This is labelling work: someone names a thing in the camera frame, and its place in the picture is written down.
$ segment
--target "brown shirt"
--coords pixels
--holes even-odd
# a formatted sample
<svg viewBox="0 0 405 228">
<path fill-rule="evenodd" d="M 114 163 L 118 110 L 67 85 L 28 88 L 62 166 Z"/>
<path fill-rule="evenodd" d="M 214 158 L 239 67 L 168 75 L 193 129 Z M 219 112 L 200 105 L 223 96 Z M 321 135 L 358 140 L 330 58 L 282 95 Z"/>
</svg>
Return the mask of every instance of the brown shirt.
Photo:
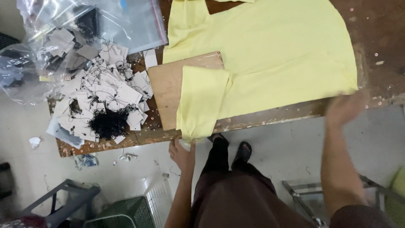
<svg viewBox="0 0 405 228">
<path fill-rule="evenodd" d="M 271 180 L 242 172 L 210 172 L 196 186 L 193 227 L 315 227 L 275 194 Z M 346 206 L 331 218 L 330 227 L 394 227 L 378 209 Z"/>
</svg>

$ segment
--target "t-shirt sleeve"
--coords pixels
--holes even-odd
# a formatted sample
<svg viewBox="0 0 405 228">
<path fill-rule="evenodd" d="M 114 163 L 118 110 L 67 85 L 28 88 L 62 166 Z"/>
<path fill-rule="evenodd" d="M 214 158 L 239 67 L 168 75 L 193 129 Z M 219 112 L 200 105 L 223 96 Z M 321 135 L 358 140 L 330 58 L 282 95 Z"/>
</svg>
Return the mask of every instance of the t-shirt sleeve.
<svg viewBox="0 0 405 228">
<path fill-rule="evenodd" d="M 349 205 L 337 210 L 330 219 L 330 228 L 396 228 L 381 210 L 364 205 Z"/>
</svg>

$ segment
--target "left hand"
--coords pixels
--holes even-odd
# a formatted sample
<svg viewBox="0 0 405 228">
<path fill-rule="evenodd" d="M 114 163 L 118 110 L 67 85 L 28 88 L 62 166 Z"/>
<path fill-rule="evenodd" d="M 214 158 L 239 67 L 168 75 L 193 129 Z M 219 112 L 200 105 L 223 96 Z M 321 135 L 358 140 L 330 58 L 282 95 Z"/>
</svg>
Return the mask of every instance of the left hand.
<svg viewBox="0 0 405 228">
<path fill-rule="evenodd" d="M 170 141 L 169 144 L 170 158 L 177 164 L 181 174 L 194 173 L 196 164 L 196 143 L 195 140 L 191 142 L 190 151 L 186 150 L 179 142 L 179 138 Z"/>
</svg>

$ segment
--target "tangled black strings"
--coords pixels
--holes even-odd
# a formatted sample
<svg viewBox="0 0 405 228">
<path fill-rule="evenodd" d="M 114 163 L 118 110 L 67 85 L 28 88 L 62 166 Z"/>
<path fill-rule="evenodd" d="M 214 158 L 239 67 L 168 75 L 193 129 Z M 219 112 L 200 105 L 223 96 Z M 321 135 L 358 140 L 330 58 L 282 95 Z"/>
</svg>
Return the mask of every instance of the tangled black strings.
<svg viewBox="0 0 405 228">
<path fill-rule="evenodd" d="M 135 104 L 128 104 L 126 107 L 112 111 L 105 105 L 104 110 L 95 110 L 94 117 L 89 121 L 88 127 L 96 133 L 100 139 L 111 140 L 118 136 L 128 135 L 128 115 L 138 110 Z"/>
</svg>

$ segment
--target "black pants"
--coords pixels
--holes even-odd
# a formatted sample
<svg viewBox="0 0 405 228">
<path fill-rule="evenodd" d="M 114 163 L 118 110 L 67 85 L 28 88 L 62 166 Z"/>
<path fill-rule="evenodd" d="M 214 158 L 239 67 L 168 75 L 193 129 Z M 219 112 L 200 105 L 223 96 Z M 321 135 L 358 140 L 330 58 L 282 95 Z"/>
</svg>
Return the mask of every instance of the black pants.
<svg viewBox="0 0 405 228">
<path fill-rule="evenodd" d="M 222 138 L 216 138 L 214 140 L 212 149 L 209 151 L 207 162 L 205 163 L 200 176 L 212 171 L 228 172 L 228 146 L 229 143 Z M 263 176 L 252 164 L 245 162 L 242 158 L 236 159 L 236 161 L 232 163 L 231 169 L 252 175 Z"/>
</svg>

